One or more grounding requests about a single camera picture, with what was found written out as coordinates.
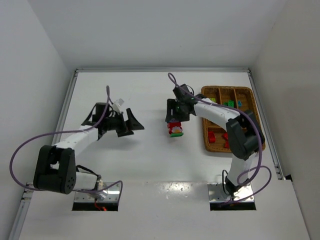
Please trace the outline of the red flower picture lego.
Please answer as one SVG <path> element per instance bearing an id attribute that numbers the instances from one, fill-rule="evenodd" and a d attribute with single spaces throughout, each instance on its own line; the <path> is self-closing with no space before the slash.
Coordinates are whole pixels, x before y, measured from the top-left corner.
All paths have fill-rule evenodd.
<path id="1" fill-rule="evenodd" d="M 168 128 L 168 133 L 169 135 L 172 133 L 183 133 L 183 128 L 181 127 L 173 127 L 173 128 Z"/>

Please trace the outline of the green lego base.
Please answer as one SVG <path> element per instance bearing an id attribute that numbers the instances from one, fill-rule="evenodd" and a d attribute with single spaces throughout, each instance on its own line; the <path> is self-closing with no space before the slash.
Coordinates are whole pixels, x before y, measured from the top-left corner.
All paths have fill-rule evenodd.
<path id="1" fill-rule="evenodd" d="M 176 137 L 182 137 L 184 135 L 183 132 L 178 132 L 178 133 L 171 133 L 170 137 L 171 138 L 176 138 Z"/>

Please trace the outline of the red long lego brick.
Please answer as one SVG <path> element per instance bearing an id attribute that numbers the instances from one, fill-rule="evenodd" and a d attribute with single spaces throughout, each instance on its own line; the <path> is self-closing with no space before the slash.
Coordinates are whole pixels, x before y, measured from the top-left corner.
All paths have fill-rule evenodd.
<path id="1" fill-rule="evenodd" d="M 210 144 L 213 144 L 216 142 L 216 136 L 215 136 L 215 133 L 213 131 L 208 131 L 207 132 L 207 136 L 208 136 L 208 142 Z"/>

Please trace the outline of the green long lego brick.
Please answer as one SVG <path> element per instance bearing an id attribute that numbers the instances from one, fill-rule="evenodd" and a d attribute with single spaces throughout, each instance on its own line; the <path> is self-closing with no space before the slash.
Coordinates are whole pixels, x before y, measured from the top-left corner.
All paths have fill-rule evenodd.
<path id="1" fill-rule="evenodd" d="M 235 102 L 233 100 L 229 100 L 227 102 L 224 102 L 223 105 L 234 108 Z"/>

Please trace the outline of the red curved lego brick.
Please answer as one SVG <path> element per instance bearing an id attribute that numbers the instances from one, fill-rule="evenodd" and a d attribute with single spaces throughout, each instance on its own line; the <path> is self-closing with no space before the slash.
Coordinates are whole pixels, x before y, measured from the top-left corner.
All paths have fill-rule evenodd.
<path id="1" fill-rule="evenodd" d="M 224 147 L 225 147 L 226 149 L 229 149 L 229 148 L 230 148 L 230 145 L 229 145 L 229 142 L 228 142 L 228 141 L 225 142 Z"/>

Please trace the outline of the small red lego brick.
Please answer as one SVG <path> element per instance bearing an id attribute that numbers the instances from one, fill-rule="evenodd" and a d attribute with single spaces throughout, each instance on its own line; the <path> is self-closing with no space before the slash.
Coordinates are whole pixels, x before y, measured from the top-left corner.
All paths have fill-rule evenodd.
<path id="1" fill-rule="evenodd" d="M 227 141 L 227 140 L 228 140 L 228 133 L 225 132 L 225 133 L 222 135 L 222 137 Z"/>

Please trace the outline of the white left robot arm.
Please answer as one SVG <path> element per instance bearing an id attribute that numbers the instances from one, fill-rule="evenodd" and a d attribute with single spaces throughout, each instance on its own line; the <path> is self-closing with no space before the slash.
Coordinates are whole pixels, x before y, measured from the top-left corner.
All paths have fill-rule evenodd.
<path id="1" fill-rule="evenodd" d="M 66 195 L 72 191 L 91 194 L 105 190 L 99 174 L 87 168 L 79 170 L 81 166 L 76 164 L 76 157 L 108 131 L 124 137 L 144 130 L 130 108 L 126 113 L 128 119 L 108 103 L 98 102 L 72 135 L 54 145 L 42 146 L 33 178 L 34 187 Z"/>

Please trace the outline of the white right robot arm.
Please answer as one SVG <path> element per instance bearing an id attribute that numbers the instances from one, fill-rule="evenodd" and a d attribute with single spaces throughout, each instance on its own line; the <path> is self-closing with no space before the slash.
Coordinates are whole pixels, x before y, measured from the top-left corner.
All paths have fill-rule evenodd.
<path id="1" fill-rule="evenodd" d="M 182 129 L 181 123 L 189 121 L 191 115 L 210 121 L 227 133 L 232 160 L 222 189 L 234 196 L 262 167 L 265 137 L 255 113 L 219 104 L 201 93 L 194 95 L 186 84 L 176 85 L 173 93 L 175 97 L 166 101 L 165 122 L 170 135 L 176 135 L 176 130 Z"/>

